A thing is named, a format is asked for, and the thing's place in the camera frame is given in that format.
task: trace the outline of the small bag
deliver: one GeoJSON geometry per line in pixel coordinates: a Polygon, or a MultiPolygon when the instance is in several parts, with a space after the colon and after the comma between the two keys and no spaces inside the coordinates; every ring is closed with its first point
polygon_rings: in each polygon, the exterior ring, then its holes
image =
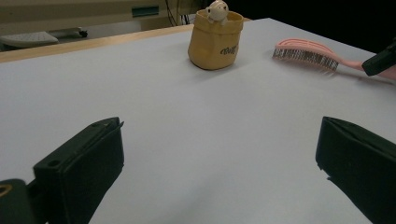
{"type": "Polygon", "coordinates": [[[220,69],[231,65],[239,49],[239,37],[244,18],[229,11],[227,22],[209,22],[204,9],[197,11],[188,54],[190,60],[200,68],[220,69]]]}

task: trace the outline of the toy head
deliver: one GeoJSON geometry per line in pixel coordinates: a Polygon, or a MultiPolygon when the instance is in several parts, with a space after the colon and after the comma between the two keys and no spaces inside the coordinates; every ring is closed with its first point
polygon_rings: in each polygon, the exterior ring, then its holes
{"type": "Polygon", "coordinates": [[[222,21],[227,18],[229,9],[228,5],[220,0],[214,1],[206,8],[206,13],[208,17],[214,21],[222,21]]]}

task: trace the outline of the screw hole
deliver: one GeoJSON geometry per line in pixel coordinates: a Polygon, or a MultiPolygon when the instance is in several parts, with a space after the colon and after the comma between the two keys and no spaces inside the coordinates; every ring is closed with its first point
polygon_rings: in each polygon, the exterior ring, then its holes
{"type": "Polygon", "coordinates": [[[59,163],[61,163],[61,162],[60,161],[50,161],[49,166],[51,166],[51,167],[57,166],[57,165],[59,165],[59,163]]]}
{"type": "Polygon", "coordinates": [[[12,185],[0,185],[0,197],[9,193],[12,190],[12,185]]]}

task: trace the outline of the floor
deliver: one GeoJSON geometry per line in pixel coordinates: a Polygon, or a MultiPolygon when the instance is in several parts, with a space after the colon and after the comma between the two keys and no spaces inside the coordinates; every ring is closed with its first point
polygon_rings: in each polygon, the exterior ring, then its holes
{"type": "MultiPolygon", "coordinates": [[[[193,23],[195,15],[189,15],[188,22],[193,23]]],[[[68,43],[74,41],[80,41],[84,39],[95,39],[106,36],[113,35],[124,35],[142,31],[140,21],[126,21],[126,22],[118,22],[104,25],[95,25],[89,27],[79,27],[80,30],[86,31],[87,36],[83,37],[80,33],[76,31],[56,31],[49,32],[49,34],[58,38],[59,43],[68,43]]],[[[8,50],[16,50],[20,48],[6,46],[0,43],[0,51],[8,51],[8,50]]]]}

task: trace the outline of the hairbrush handle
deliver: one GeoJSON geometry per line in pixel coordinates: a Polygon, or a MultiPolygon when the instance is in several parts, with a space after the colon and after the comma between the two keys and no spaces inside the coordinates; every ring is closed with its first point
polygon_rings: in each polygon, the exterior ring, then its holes
{"type": "MultiPolygon", "coordinates": [[[[361,70],[362,72],[366,72],[362,66],[363,62],[353,62],[353,61],[347,61],[341,59],[339,63],[344,66],[361,70]]],[[[392,67],[382,71],[381,73],[378,73],[377,76],[396,80],[396,65],[393,65],[392,67]]]]}
{"type": "Polygon", "coordinates": [[[396,37],[391,45],[366,60],[361,66],[369,77],[380,75],[396,79],[396,68],[394,68],[396,66],[396,37]]]}

